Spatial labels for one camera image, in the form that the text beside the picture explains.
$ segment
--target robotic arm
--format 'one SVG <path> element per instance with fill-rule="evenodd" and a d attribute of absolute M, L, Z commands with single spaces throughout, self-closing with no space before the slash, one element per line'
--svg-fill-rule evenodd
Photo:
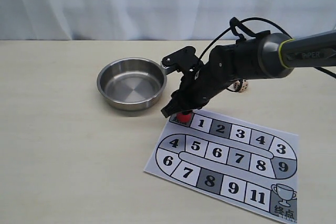
<path fill-rule="evenodd" d="M 236 27 L 252 39 L 247 40 Z M 162 59 L 166 74 L 183 73 L 179 89 L 161 110 L 166 118 L 201 109 L 237 80 L 284 78 L 294 68 L 336 66 L 336 31 L 292 39 L 282 28 L 282 33 L 265 30 L 255 34 L 237 18 L 231 19 L 230 28 L 223 34 L 229 30 L 239 39 L 232 45 L 215 46 L 206 64 L 201 61 L 202 56 L 196 57 L 191 46 Z"/>

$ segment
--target white curtain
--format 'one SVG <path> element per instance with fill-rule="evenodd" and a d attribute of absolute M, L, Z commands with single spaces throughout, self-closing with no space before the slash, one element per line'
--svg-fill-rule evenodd
<path fill-rule="evenodd" d="M 302 37 L 335 28 L 336 1 L 0 0 L 0 39 L 214 39 L 234 16 L 271 19 Z M 270 28 L 246 24 L 255 32 Z"/>

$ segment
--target metal bowl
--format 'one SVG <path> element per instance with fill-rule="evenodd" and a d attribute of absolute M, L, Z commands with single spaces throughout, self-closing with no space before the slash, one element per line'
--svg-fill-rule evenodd
<path fill-rule="evenodd" d="M 97 87 L 114 108 L 126 111 L 147 109 L 160 99 L 167 77 L 160 65 L 143 58 L 124 58 L 105 66 Z"/>

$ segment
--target wooden table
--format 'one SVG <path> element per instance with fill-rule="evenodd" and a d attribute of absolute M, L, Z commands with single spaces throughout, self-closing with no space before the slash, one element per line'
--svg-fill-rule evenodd
<path fill-rule="evenodd" d="M 0 41 L 0 223 L 271 223 L 143 172 L 180 73 L 144 112 L 118 112 L 98 93 L 99 71 L 116 59 L 160 62 L 186 45 L 199 55 L 208 43 Z M 206 109 L 300 135 L 299 221 L 334 223 L 335 80 L 296 69 L 249 84 Z"/>

